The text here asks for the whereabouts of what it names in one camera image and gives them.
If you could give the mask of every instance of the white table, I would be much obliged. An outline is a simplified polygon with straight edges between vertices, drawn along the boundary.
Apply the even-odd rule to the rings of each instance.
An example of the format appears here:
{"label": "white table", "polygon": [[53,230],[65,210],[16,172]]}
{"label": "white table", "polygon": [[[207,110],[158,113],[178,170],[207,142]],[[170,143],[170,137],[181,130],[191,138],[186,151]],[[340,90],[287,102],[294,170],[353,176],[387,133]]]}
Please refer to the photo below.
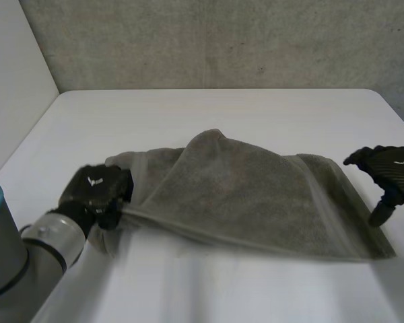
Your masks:
{"label": "white table", "polygon": [[[219,128],[280,154],[334,159],[369,207],[382,191],[343,159],[404,145],[404,123],[364,89],[67,92],[0,171],[20,227],[56,206],[84,164],[123,151],[184,147]],[[404,206],[384,231],[399,257],[312,262],[233,253],[154,229],[125,236],[110,259],[87,246],[36,322],[404,322]]]}

